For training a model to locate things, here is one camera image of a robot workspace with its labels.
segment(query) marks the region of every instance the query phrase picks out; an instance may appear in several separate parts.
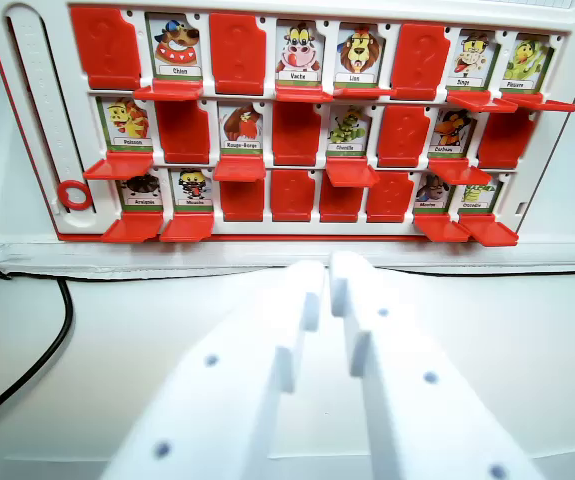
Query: cartoon dog card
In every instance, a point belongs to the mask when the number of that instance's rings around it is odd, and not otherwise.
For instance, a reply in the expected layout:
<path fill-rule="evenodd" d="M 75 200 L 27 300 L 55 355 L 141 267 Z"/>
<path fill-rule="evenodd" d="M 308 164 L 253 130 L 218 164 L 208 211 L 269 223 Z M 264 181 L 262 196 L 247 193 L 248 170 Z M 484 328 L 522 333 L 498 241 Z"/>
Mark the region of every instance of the cartoon dog card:
<path fill-rule="evenodd" d="M 131 97 L 96 97 L 107 149 L 152 151 L 147 112 Z"/>
<path fill-rule="evenodd" d="M 454 59 L 449 65 L 448 90 L 487 90 L 498 56 L 494 32 L 463 30 L 456 43 Z"/>
<path fill-rule="evenodd" d="M 218 123 L 222 153 L 263 153 L 263 116 L 252 103 L 219 103 Z"/>
<path fill-rule="evenodd" d="M 467 153 L 475 124 L 465 109 L 439 110 L 427 156 L 462 157 Z"/>
<path fill-rule="evenodd" d="M 169 172 L 176 212 L 211 212 L 211 178 L 206 170 L 187 168 Z"/>
<path fill-rule="evenodd" d="M 334 105 L 330 110 L 327 155 L 364 156 L 371 124 L 371 117 L 364 113 L 364 107 Z"/>
<path fill-rule="evenodd" d="M 547 37 L 518 35 L 500 82 L 501 92 L 538 93 L 553 54 Z"/>
<path fill-rule="evenodd" d="M 314 22 L 279 20 L 276 27 L 276 83 L 315 87 L 322 79 L 325 42 Z"/>
<path fill-rule="evenodd" d="M 334 73 L 337 88 L 375 88 L 382 62 L 384 39 L 376 25 L 341 23 Z"/>
<path fill-rule="evenodd" d="M 156 78 L 201 80 L 200 35 L 182 14 L 146 13 L 147 36 Z"/>
<path fill-rule="evenodd" d="M 454 187 L 447 184 L 438 175 L 423 173 L 420 178 L 414 213 L 443 213 L 449 209 Z"/>

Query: cartoon animal card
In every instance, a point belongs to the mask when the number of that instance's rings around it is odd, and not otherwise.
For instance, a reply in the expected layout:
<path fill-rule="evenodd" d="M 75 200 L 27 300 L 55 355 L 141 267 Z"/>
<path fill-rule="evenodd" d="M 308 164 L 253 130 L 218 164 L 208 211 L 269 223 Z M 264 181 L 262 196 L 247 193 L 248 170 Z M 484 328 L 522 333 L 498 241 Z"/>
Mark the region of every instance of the cartoon animal card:
<path fill-rule="evenodd" d="M 151 152 L 147 112 L 131 97 L 96 97 L 107 149 Z"/>
<path fill-rule="evenodd" d="M 183 14 L 145 13 L 156 78 L 201 80 L 200 35 Z"/>
<path fill-rule="evenodd" d="M 116 181 L 120 203 L 125 212 L 162 211 L 160 181 L 151 173 Z"/>
<path fill-rule="evenodd" d="M 375 88 L 385 40 L 378 37 L 376 25 L 341 23 L 334 73 L 336 88 Z"/>
<path fill-rule="evenodd" d="M 466 155 L 475 124 L 465 109 L 438 110 L 427 156 L 459 158 Z"/>
<path fill-rule="evenodd" d="M 495 32 L 462 30 L 456 42 L 456 52 L 449 64 L 448 90 L 487 90 L 491 72 L 498 57 Z"/>
<path fill-rule="evenodd" d="M 263 153 L 263 116 L 253 103 L 218 103 L 220 150 L 225 154 Z"/>
<path fill-rule="evenodd" d="M 438 175 L 423 173 L 416 192 L 414 213 L 444 213 L 449 210 L 453 194 L 454 187 Z"/>
<path fill-rule="evenodd" d="M 538 93 L 553 55 L 548 37 L 519 34 L 500 82 L 500 91 Z"/>
<path fill-rule="evenodd" d="M 458 200 L 458 213 L 492 213 L 503 184 L 497 176 L 487 185 L 467 185 Z"/>
<path fill-rule="evenodd" d="M 174 211 L 211 212 L 214 210 L 211 178 L 206 170 L 199 168 L 170 170 L 169 181 L 174 195 Z"/>
<path fill-rule="evenodd" d="M 276 26 L 276 83 L 315 87 L 322 80 L 324 37 L 314 22 L 279 20 Z"/>
<path fill-rule="evenodd" d="M 333 105 L 327 136 L 328 156 L 362 157 L 367 151 L 371 117 L 363 106 Z"/>

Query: cartoon spider card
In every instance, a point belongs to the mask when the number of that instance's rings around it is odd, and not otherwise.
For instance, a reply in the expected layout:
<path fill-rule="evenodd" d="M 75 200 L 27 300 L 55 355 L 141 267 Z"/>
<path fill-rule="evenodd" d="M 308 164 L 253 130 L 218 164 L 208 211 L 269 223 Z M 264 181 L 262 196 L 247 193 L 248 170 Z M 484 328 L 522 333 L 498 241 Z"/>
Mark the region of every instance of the cartoon spider card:
<path fill-rule="evenodd" d="M 554 49 L 549 45 L 548 37 L 518 35 L 500 82 L 500 91 L 538 93 L 553 55 Z"/>
<path fill-rule="evenodd" d="M 131 97 L 96 97 L 107 149 L 151 152 L 149 118 Z"/>
<path fill-rule="evenodd" d="M 211 178 L 205 170 L 170 170 L 175 212 L 212 212 Z"/>
<path fill-rule="evenodd" d="M 438 175 L 423 173 L 416 192 L 414 213 L 444 213 L 449 209 L 453 194 L 454 187 Z"/>
<path fill-rule="evenodd" d="M 301 87 L 320 85 L 324 37 L 314 22 L 279 20 L 276 26 L 276 84 Z"/>
<path fill-rule="evenodd" d="M 371 117 L 363 106 L 333 105 L 327 135 L 327 155 L 362 157 L 367 151 Z"/>
<path fill-rule="evenodd" d="M 429 141 L 427 156 L 463 157 L 467 153 L 475 125 L 476 120 L 464 108 L 438 110 L 438 118 Z"/>
<path fill-rule="evenodd" d="M 198 30 L 182 14 L 145 13 L 151 63 L 156 78 L 202 79 Z"/>
<path fill-rule="evenodd" d="M 385 40 L 378 37 L 376 25 L 341 23 L 338 31 L 334 86 L 336 88 L 375 88 Z"/>
<path fill-rule="evenodd" d="M 253 103 L 218 103 L 218 124 L 222 153 L 263 153 L 263 116 Z"/>
<path fill-rule="evenodd" d="M 491 72 L 498 57 L 495 32 L 462 30 L 456 42 L 456 52 L 449 64 L 447 90 L 487 90 Z"/>
<path fill-rule="evenodd" d="M 120 204 L 125 212 L 162 212 L 160 181 L 151 173 L 116 181 Z"/>

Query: black cable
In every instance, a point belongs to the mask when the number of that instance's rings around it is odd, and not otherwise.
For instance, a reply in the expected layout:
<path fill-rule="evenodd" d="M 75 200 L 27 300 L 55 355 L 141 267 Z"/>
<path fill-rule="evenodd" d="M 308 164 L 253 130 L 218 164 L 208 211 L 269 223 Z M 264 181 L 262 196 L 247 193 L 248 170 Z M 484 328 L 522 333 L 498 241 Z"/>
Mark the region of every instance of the black cable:
<path fill-rule="evenodd" d="M 49 348 L 42 354 L 42 356 L 34 363 L 29 370 L 27 370 L 22 377 L 16 380 L 7 390 L 0 394 L 0 406 L 9 400 L 18 390 L 20 390 L 23 385 L 25 385 L 31 378 L 36 375 L 40 369 L 49 361 L 49 359 L 56 353 L 58 348 L 62 345 L 67 338 L 67 334 L 71 330 L 74 323 L 74 304 L 71 301 L 71 294 L 69 293 L 69 287 L 67 282 L 58 278 L 58 287 L 60 288 L 60 293 L 63 296 L 63 303 L 65 304 L 65 319 L 63 320 L 63 326 L 58 332 L 58 335 L 51 343 Z"/>

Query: red ring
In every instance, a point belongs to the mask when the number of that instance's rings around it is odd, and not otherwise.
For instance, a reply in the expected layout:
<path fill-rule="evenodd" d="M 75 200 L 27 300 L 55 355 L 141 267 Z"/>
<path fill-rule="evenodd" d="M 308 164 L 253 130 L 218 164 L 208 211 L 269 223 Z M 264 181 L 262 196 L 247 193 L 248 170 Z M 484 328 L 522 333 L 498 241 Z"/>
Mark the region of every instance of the red ring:
<path fill-rule="evenodd" d="M 69 199 L 69 193 L 67 193 L 68 188 L 77 188 L 83 192 L 85 194 L 85 201 L 81 203 L 72 202 Z M 89 187 L 84 183 L 78 182 L 76 180 L 65 180 L 60 185 L 58 185 L 56 193 L 58 193 L 58 199 L 60 202 L 71 210 L 87 210 L 89 207 L 91 207 L 91 192 L 89 191 Z"/>

